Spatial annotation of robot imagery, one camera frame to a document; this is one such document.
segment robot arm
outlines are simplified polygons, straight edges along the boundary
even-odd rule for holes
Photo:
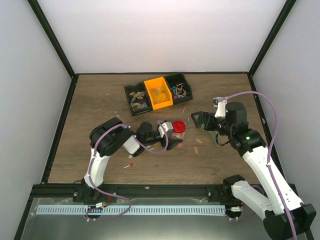
[[[106,131],[119,124],[122,124],[122,121],[114,117],[96,127],[90,133],[91,158],[88,170],[84,176],[84,182],[89,190],[94,189],[93,184],[98,187],[103,183],[108,161],[111,155],[121,148],[121,146],[133,157],[136,157],[145,150],[140,146],[139,142],[143,145],[153,145],[161,142],[162,147],[164,147],[166,145],[165,132],[168,134],[173,130],[172,124],[168,121],[162,121],[160,123],[162,127],[159,126],[156,131],[153,130],[149,122],[141,123],[136,133],[129,127],[121,126],[103,137],[97,146],[97,154],[95,156],[94,148],[98,139],[105,134]],[[170,150],[180,142],[182,142],[182,139],[169,140],[166,149]]]
[[[242,103],[219,101],[214,99],[216,113],[195,112],[191,114],[195,126],[206,131],[217,131],[228,136],[230,145],[252,168],[259,179],[267,197],[252,188],[240,175],[223,180],[225,195],[236,198],[250,207],[262,220],[271,239],[288,239],[292,237],[288,217],[278,195],[276,186],[267,166],[268,148],[261,135],[249,128],[247,111]],[[269,165],[294,220],[297,234],[304,233],[316,216],[311,204],[303,201],[290,188],[273,160]]]

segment white wall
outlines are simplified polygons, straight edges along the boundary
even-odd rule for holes
[[[0,239],[14,238],[70,77],[26,0],[0,1]]]
[[[76,73],[249,71],[285,0],[39,0]]]
[[[275,141],[289,182],[320,214],[320,1],[296,1],[254,75],[257,90],[270,96],[279,112]],[[271,108],[266,118],[274,129]],[[311,227],[320,239],[320,217]]]

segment black storage bin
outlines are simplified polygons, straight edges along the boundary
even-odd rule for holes
[[[178,103],[182,103],[182,102],[193,99],[191,87],[182,73],[168,75],[168,76],[165,76],[164,79],[166,81],[166,84],[170,88],[173,104],[178,104]],[[173,88],[177,87],[177,85],[179,84],[183,84],[183,89],[186,92],[186,96],[175,98],[176,92],[173,90]]]
[[[124,91],[132,116],[136,116],[153,110],[148,91],[143,82],[125,86]],[[135,97],[138,92],[144,93],[144,95],[142,94],[138,96],[140,98],[142,97],[142,99],[138,99],[137,96]]]

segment jar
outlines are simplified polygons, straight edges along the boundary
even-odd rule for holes
[[[186,133],[186,125],[183,121],[175,121],[173,124],[172,137],[174,139],[184,139]]]

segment wooden tabletop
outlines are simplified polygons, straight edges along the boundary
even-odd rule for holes
[[[215,112],[214,97],[225,97],[250,91],[246,74],[186,74],[193,100],[132,116],[124,86],[160,77],[157,74],[90,74],[80,75],[62,136],[49,176],[49,183],[72,183],[86,174],[91,154],[90,132],[116,115],[136,131],[142,122],[156,129],[157,120],[183,122],[191,113]],[[252,95],[232,99],[242,102],[247,110],[249,127],[265,139],[258,110]],[[230,145],[219,146],[210,134],[195,128],[190,118],[183,147],[162,154],[144,151],[129,159],[122,147],[110,158],[104,183],[117,184],[222,184],[224,178],[240,174],[249,183],[259,183],[253,171]],[[124,168],[130,163],[134,166]]]

